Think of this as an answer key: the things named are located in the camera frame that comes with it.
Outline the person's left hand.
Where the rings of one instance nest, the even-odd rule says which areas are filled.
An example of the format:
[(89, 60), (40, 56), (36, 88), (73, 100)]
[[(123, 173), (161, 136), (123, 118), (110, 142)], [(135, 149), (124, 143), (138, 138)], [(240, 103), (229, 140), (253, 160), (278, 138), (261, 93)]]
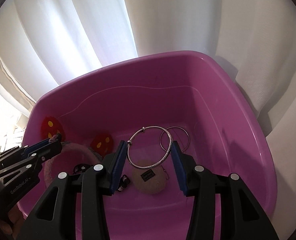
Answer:
[(5, 235), (16, 239), (25, 222), (23, 213), (17, 205), (8, 212), (7, 219), (7, 221), (0, 220), (0, 229)]

